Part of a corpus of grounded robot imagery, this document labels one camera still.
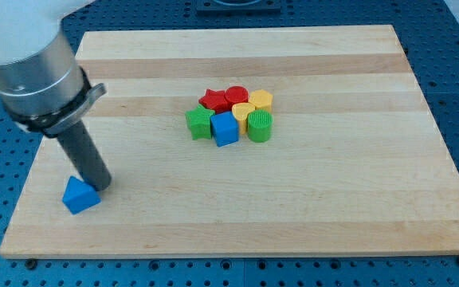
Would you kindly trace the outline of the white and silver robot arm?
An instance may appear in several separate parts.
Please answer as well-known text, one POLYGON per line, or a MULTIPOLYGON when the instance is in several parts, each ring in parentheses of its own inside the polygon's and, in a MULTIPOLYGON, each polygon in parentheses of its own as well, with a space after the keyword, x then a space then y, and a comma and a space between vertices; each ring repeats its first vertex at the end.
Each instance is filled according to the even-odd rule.
POLYGON ((91 0, 0 0, 0 97, 25 132, 54 138, 85 131, 104 94, 78 65, 61 22, 91 0))

